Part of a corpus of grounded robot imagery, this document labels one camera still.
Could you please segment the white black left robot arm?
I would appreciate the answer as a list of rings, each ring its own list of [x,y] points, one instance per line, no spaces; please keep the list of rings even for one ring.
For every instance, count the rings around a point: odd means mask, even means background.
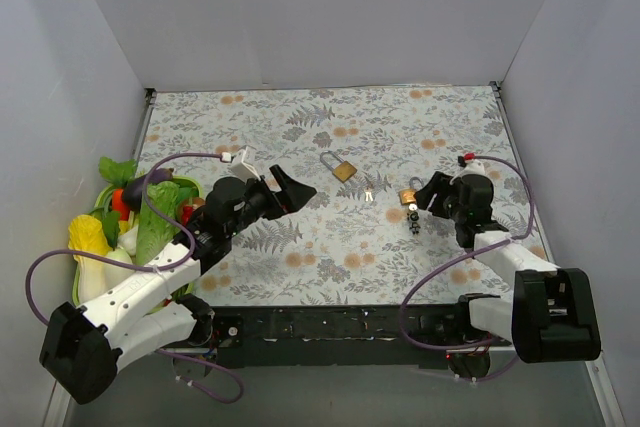
[[[193,294],[167,306],[169,294],[221,261],[232,239],[260,219],[275,220],[302,209],[316,189],[270,169],[279,188],[262,177],[223,177],[205,203],[151,262],[101,296],[51,314],[39,361],[79,404],[98,398],[132,362],[166,345],[205,345],[214,332],[214,310]]]

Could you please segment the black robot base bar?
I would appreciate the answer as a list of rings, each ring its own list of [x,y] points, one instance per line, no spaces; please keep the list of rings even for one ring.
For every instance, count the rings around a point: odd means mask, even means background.
[[[169,346],[202,353],[229,369],[286,366],[415,364],[445,369],[454,345],[484,354],[493,341],[466,327],[454,304],[220,307],[201,345]]]

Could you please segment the small brass padlock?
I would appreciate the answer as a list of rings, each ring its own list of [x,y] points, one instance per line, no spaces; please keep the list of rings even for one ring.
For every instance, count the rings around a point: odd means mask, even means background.
[[[413,176],[408,181],[408,186],[398,192],[400,204],[409,206],[416,203],[415,194],[422,189],[424,183],[420,177]]]

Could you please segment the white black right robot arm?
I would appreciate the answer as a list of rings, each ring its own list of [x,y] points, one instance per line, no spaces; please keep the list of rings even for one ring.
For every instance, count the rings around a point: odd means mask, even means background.
[[[457,177],[436,172],[415,195],[419,209],[452,221],[467,256],[512,290],[509,300],[461,296],[452,320],[454,336],[469,345],[486,337],[502,339],[526,363],[597,359],[601,338],[587,274],[560,268],[518,243],[494,219],[493,198],[489,177],[471,168]]]

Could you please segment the panda figure keychain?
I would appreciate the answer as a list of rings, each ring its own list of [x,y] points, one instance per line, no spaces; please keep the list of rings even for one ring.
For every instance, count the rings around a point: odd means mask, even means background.
[[[413,235],[417,235],[420,233],[420,217],[417,211],[409,211],[407,215],[407,220],[409,222],[409,230]]]

